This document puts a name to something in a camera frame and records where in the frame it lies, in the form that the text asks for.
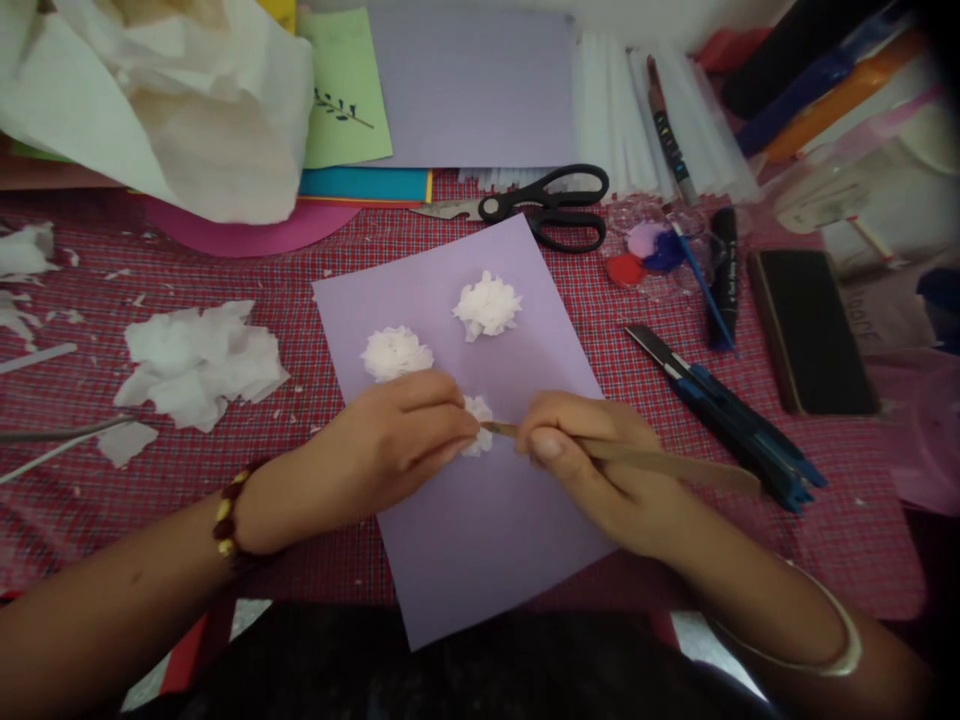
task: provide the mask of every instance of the green paper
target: green paper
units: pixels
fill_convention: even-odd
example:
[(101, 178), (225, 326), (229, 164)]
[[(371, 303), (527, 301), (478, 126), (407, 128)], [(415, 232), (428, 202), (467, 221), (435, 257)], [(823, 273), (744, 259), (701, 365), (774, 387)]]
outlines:
[(393, 155), (366, 8), (297, 17), (313, 45), (314, 107), (304, 167), (350, 165)]
[(13, 141), (13, 144), (10, 147), (10, 154), (16, 155), (17, 157), (33, 158), (34, 160), (51, 160), (53, 162), (66, 162), (66, 163), (73, 162), (73, 160), (71, 160), (70, 158), (65, 158), (63, 155), (55, 155), (54, 153), (48, 153), (46, 150), (35, 148), (33, 147), (33, 145), (27, 145), (26, 143), (22, 143), (19, 140)]

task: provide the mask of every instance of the bracelet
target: bracelet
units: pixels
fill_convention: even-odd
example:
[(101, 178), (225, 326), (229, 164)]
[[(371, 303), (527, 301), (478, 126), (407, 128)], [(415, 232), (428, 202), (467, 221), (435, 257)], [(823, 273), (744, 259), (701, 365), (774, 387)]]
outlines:
[(765, 652), (757, 650), (757, 648), (753, 647), (752, 645), (747, 645), (745, 642), (743, 642), (743, 640), (738, 638), (726, 627), (724, 627), (724, 625), (719, 621), (714, 620), (713, 624), (723, 630), (727, 637), (737, 643), (740, 647), (749, 650), (754, 655), (762, 657), (767, 662), (778, 665), (779, 667), (784, 667), (788, 670), (799, 670), (800, 672), (816, 675), (818, 677), (846, 677), (847, 675), (851, 675), (860, 665), (860, 660), (863, 658), (863, 643), (860, 639), (860, 631), (857, 630), (856, 624), (854, 624), (853, 619), (850, 617), (849, 613), (847, 613), (843, 605), (840, 604), (840, 601), (833, 596), (833, 593), (821, 585), (815, 577), (813, 577), (803, 568), (797, 567), (789, 560), (784, 560), (784, 562), (786, 562), (787, 565), (792, 567), (794, 570), (799, 570), (806, 575), (807, 579), (820, 589), (820, 592), (822, 592), (826, 596), (827, 600), (830, 601), (830, 604), (833, 605), (833, 609), (837, 611), (837, 615), (840, 616), (840, 621), (843, 623), (843, 629), (847, 635), (847, 647), (844, 650), (843, 655), (829, 665), (803, 665), (800, 663), (791, 663), (767, 655)]
[(240, 547), (237, 542), (237, 524), (233, 519), (237, 498), (243, 492), (245, 483), (268, 458), (250, 463), (240, 471), (233, 481), (220, 491), (220, 505), (217, 506), (217, 524), (213, 526), (213, 539), (217, 541), (217, 550), (220, 555), (230, 561), (231, 569), (236, 573), (244, 573), (257, 567), (271, 563), (276, 555), (254, 555)]

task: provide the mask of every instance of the orange pen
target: orange pen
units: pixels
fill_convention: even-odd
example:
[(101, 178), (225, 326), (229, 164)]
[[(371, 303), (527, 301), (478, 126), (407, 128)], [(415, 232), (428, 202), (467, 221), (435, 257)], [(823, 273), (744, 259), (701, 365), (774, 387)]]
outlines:
[(795, 117), (774, 138), (766, 150), (769, 162), (783, 162), (857, 105), (890, 82), (900, 68), (913, 60), (926, 45), (917, 28), (908, 28), (886, 47), (853, 69), (850, 76), (831, 93), (820, 98)]

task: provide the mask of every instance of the forearm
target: forearm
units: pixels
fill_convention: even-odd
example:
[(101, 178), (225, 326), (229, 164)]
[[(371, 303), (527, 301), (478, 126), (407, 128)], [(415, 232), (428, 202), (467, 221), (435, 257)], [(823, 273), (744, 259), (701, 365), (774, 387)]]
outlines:
[(231, 579), (211, 496), (0, 610), (0, 716), (73, 715), (125, 691)]
[[(686, 534), (663, 559), (697, 592), (708, 616), (742, 642), (786, 662), (824, 666), (843, 654), (848, 642), (843, 623), (813, 582), (694, 498), (684, 514)], [(850, 718), (922, 713), (929, 669), (876, 620), (849, 603), (844, 608), (863, 646), (857, 670), (847, 677), (783, 668), (719, 635), (785, 709)]]

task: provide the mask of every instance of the leaf drawing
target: leaf drawing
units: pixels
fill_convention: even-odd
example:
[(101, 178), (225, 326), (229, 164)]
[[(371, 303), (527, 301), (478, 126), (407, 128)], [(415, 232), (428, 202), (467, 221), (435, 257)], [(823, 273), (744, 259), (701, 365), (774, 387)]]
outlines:
[(330, 93), (324, 93), (323, 97), (321, 98), (320, 91), (317, 88), (313, 89), (313, 98), (314, 98), (314, 104), (317, 107), (325, 108), (326, 113), (328, 115), (331, 115), (331, 114), (335, 115), (337, 120), (342, 120), (342, 121), (355, 120), (361, 125), (364, 125), (370, 128), (371, 130), (373, 130), (373, 125), (368, 123), (366, 120), (361, 120), (360, 118), (357, 117), (356, 103), (347, 106), (349, 108), (349, 113), (350, 113), (348, 115), (347, 110), (344, 109), (344, 102), (342, 98), (337, 98), (337, 102), (336, 104), (334, 104), (333, 97), (330, 95)]

